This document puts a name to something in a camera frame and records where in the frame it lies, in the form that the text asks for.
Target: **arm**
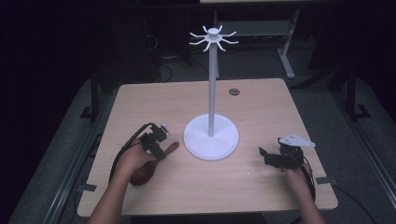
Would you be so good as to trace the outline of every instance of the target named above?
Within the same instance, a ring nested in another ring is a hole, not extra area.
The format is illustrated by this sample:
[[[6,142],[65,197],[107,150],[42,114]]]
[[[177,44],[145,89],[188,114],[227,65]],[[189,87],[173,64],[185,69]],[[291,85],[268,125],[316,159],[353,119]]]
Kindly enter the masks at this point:
[[[146,153],[141,144],[126,150],[120,157],[116,171],[88,223],[120,223],[121,209],[126,189],[135,170],[155,157]]]
[[[311,169],[308,164],[303,164],[306,171],[311,175]],[[286,180],[289,188],[297,200],[302,213],[302,220],[304,224],[320,224],[326,223],[320,214],[314,200],[312,199],[311,191],[306,184],[306,179],[301,169],[284,169]]]

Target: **floor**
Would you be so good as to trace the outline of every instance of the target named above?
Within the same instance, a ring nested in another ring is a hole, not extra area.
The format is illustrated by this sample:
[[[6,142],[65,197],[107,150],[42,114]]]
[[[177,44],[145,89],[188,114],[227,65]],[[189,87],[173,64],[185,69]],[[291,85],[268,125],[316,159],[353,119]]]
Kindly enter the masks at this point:
[[[307,70],[315,40],[292,42],[288,57],[296,78],[286,78],[276,49],[279,40],[263,40],[262,45],[239,48],[223,46],[219,54],[219,79],[280,77],[290,87],[291,96],[304,125],[316,144],[316,150],[329,178],[364,204],[377,223],[396,220],[393,180],[396,168],[396,124],[375,99],[371,88],[358,79],[357,105],[364,105],[370,119],[352,121],[345,112],[346,90],[329,92],[331,75],[303,90],[292,86],[319,71]],[[193,50],[192,63],[178,58],[166,59],[160,67],[158,81],[207,80],[207,53]],[[89,82],[85,83],[70,105],[49,149],[36,170],[10,223],[85,223],[76,213],[81,193],[78,187],[86,181],[96,145],[106,127],[106,120],[117,95],[100,94],[100,114],[94,122],[81,119],[82,110],[91,104]],[[345,193],[334,190],[339,205],[322,211],[329,223],[371,223],[363,210]],[[225,214],[204,217],[124,217],[123,223],[290,223],[298,211]]]

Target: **round white base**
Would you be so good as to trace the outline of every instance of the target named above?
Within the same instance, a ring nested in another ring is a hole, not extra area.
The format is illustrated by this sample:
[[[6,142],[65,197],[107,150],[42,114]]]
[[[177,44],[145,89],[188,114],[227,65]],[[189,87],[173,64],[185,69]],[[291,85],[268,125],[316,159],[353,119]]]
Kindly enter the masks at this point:
[[[184,144],[194,156],[204,160],[220,160],[236,149],[239,134],[232,121],[215,114],[214,135],[208,135],[209,115],[192,119],[184,130]]]

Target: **brown wooden spoon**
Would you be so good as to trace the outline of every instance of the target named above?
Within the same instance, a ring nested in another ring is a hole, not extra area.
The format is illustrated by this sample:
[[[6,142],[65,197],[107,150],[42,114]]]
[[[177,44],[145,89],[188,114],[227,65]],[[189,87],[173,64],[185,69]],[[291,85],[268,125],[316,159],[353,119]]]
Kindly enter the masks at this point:
[[[171,152],[175,151],[179,146],[179,142],[174,142],[170,145],[163,153],[169,155]],[[161,160],[157,159],[155,161],[148,161],[142,167],[134,171],[131,180],[129,181],[133,186],[142,186],[150,181],[154,176],[155,169]]]

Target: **person's left hand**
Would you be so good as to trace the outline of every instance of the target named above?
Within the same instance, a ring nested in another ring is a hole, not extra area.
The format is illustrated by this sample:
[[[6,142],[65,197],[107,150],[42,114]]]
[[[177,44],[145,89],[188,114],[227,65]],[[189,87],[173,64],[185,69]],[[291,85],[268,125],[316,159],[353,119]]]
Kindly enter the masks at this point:
[[[147,161],[155,160],[154,156],[145,152],[140,139],[137,138],[132,142],[132,146],[120,157],[116,172],[120,171],[131,177],[134,171],[142,167]]]

